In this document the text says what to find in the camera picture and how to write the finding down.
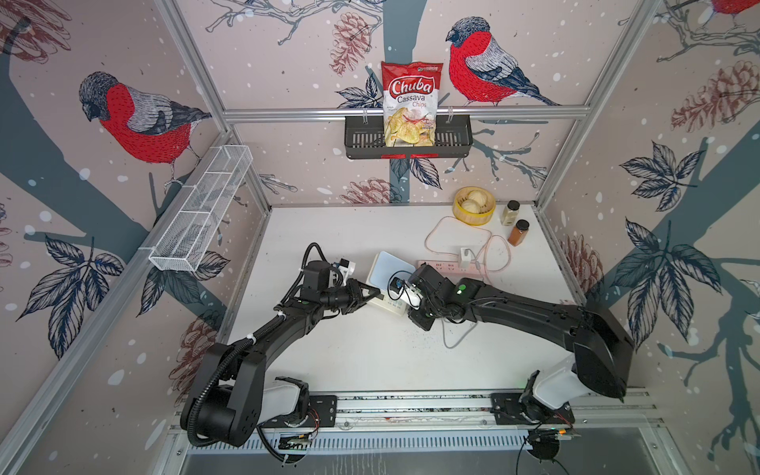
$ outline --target bamboo steamer basket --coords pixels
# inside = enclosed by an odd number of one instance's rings
[[[467,195],[473,190],[479,190],[486,194],[486,211],[482,213],[471,213],[462,208],[462,203],[467,199]],[[482,226],[491,221],[493,211],[496,209],[496,199],[488,192],[488,190],[484,190],[477,186],[466,186],[459,190],[454,197],[453,209],[454,216],[462,223],[467,223],[470,226]]]

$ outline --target white table surface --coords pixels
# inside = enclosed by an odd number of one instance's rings
[[[483,226],[507,237],[499,222],[502,206]],[[356,262],[353,277],[366,281],[375,255],[386,251],[411,264],[417,260],[454,260],[425,250],[425,237],[450,206],[275,208],[254,263],[229,341],[243,338],[274,316],[274,307],[299,273],[306,246],[317,242],[330,261]],[[530,223],[525,240],[512,248],[512,262],[492,274],[501,290],[547,302],[572,300],[532,207],[520,219]],[[480,249],[485,233],[453,220],[431,238],[436,251]],[[489,251],[489,268],[505,262],[501,242]],[[312,250],[310,260],[319,259]],[[542,338],[503,325],[479,324],[455,349],[443,346],[442,323],[430,332],[407,317],[374,306],[321,321],[288,347],[269,367],[267,380],[289,376],[309,383],[312,391],[411,391],[523,388],[536,369],[568,355]],[[446,324],[452,345],[469,323]]]

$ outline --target spice jar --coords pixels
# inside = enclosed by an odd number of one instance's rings
[[[515,224],[518,214],[520,214],[520,201],[511,200],[506,206],[504,206],[504,211],[502,212],[502,225],[511,226],[512,224]]]
[[[520,243],[523,242],[523,239],[525,239],[527,228],[529,226],[530,223],[526,220],[518,220],[518,222],[515,223],[515,227],[512,228],[512,233],[509,235],[507,241],[512,245],[520,245]]]

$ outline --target black metal basket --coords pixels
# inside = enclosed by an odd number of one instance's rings
[[[383,120],[380,116],[346,117],[346,157],[352,160],[371,158],[464,158],[473,145],[470,116],[437,116],[435,145],[432,147],[386,147]]]

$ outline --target wall-mounted shelf basket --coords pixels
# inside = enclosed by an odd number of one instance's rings
[[[346,157],[372,158],[464,158],[470,154],[473,132],[470,116],[437,116],[432,147],[386,147],[383,118],[346,117]]]
[[[150,262],[162,271],[196,271],[252,161],[245,145],[220,147],[150,253]]]

